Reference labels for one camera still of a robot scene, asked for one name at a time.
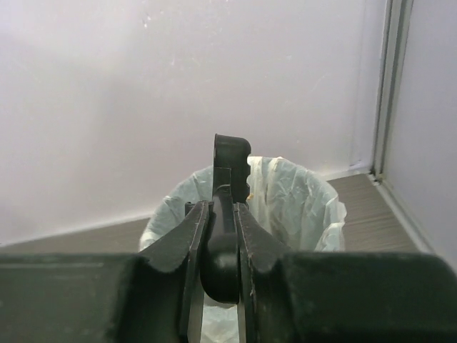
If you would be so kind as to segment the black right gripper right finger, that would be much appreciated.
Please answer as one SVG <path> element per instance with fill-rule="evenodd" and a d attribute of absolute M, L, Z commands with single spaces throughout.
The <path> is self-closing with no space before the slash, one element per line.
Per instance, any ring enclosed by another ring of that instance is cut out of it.
<path fill-rule="evenodd" d="M 236 206 L 241 342 L 454 342 L 456 274 L 421 253 L 297 252 Z"/>

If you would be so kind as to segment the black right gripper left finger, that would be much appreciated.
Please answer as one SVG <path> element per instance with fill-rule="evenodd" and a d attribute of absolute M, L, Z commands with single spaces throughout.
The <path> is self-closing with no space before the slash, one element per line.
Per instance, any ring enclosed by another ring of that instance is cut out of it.
<path fill-rule="evenodd" d="M 204 291 L 199 202 L 139 253 L 4 254 L 3 342 L 198 342 Z"/>

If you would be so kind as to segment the black slotted litter scoop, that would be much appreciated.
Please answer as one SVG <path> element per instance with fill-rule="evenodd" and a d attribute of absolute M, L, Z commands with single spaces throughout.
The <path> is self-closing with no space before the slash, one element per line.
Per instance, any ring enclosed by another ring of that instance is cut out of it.
<path fill-rule="evenodd" d="M 201 283 L 212 300 L 236 304 L 238 287 L 238 234 L 235 205 L 250 194 L 248 156 L 251 145 L 240 137 L 217 134 L 214 138 L 212 198 L 209 225 L 201 256 Z"/>

